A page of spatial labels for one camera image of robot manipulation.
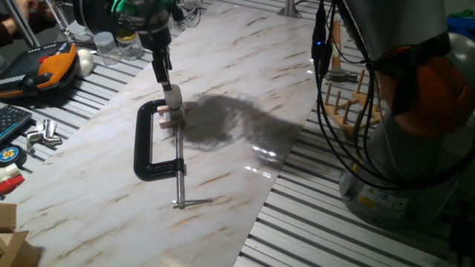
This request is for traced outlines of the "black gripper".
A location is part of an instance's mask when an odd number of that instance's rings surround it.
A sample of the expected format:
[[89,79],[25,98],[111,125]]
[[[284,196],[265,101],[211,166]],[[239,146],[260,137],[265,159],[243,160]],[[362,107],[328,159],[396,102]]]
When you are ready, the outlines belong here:
[[163,83],[163,90],[171,90],[171,82],[169,71],[172,69],[169,55],[165,55],[163,51],[168,48],[171,43],[170,30],[161,30],[148,35],[148,49],[153,53],[152,67],[154,75],[159,83]]

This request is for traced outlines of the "person hand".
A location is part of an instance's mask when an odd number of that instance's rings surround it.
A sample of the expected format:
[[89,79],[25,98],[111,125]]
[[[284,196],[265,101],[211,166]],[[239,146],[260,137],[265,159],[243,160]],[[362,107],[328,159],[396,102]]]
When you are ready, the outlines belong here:
[[29,16],[31,9],[36,9],[38,7],[37,0],[15,0],[15,2],[24,17]]

